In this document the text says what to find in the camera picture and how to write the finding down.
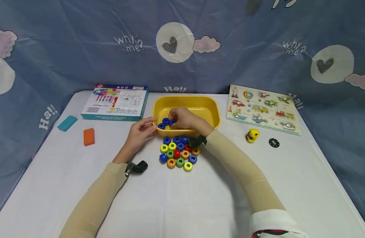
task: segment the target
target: blue backdrop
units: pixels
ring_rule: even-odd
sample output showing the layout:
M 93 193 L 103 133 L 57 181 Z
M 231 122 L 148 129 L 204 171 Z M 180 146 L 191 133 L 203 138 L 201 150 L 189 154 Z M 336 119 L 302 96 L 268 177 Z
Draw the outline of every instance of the blue backdrop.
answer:
M 291 93 L 365 219 L 365 0 L 0 0 L 0 209 L 96 83 Z

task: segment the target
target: white table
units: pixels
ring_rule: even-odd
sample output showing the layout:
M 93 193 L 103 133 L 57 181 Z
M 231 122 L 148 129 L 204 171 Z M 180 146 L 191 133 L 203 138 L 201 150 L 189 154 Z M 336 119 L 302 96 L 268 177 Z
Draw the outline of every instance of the white table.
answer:
M 69 214 L 122 147 L 132 122 L 83 120 L 90 91 L 76 93 L 55 123 L 34 161 L 0 212 L 0 237 L 58 237 Z M 150 93 L 144 117 L 166 93 Z M 217 101 L 219 130 L 262 169 L 287 211 L 315 238 L 365 237 L 365 223 L 333 173 L 307 126 L 302 136 L 258 128 L 255 143 L 245 141 L 249 125 L 226 119 L 228 95 Z M 68 115 L 79 120 L 67 132 L 57 129 Z M 95 145 L 83 145 L 83 130 L 95 129 Z M 279 148 L 268 140 L 276 138 Z M 192 172 L 168 169 L 158 156 L 162 138 L 151 139 L 135 156 L 148 169 L 130 175 L 112 203 L 97 237 L 247 237 L 249 211 L 240 186 L 219 161 L 203 151 Z

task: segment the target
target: hand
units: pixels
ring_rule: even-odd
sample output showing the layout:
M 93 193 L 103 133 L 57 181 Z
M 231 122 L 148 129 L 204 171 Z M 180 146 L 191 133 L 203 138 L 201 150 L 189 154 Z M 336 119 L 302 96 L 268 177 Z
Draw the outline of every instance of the hand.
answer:
M 190 112 L 186 107 L 172 108 L 169 112 L 168 118 L 169 120 L 177 120 L 177 122 L 171 126 L 171 130 L 191 128 L 203 136 L 210 135 L 210 133 L 214 130 L 207 121 Z
M 126 142 L 112 162 L 127 163 L 140 150 L 147 138 L 157 134 L 156 126 L 152 124 L 156 120 L 156 118 L 148 117 L 134 123 L 129 130 Z

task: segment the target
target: beige sleeve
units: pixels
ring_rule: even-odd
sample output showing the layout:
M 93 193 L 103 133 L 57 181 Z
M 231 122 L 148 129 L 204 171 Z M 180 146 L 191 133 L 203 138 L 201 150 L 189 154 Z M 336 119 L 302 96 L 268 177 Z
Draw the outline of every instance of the beige sleeve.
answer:
M 109 163 L 74 208 L 59 238 L 95 238 L 118 190 L 127 164 Z
M 207 136 L 206 149 L 240 183 L 252 214 L 269 209 L 285 210 L 260 168 L 226 136 L 214 130 Z

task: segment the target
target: pink cloud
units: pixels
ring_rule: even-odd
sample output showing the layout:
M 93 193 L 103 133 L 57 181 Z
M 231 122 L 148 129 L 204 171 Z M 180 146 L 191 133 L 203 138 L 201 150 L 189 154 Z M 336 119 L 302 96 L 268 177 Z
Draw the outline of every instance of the pink cloud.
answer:
M 7 58 L 11 55 L 14 45 L 17 40 L 17 35 L 9 30 L 0 30 L 0 57 Z
M 210 38 L 205 35 L 201 39 L 194 41 L 193 50 L 198 53 L 209 53 L 216 51 L 220 47 L 221 43 L 219 43 L 215 38 Z
M 365 75 L 352 73 L 347 78 L 345 78 L 345 81 L 353 86 L 360 87 L 361 89 L 365 90 Z

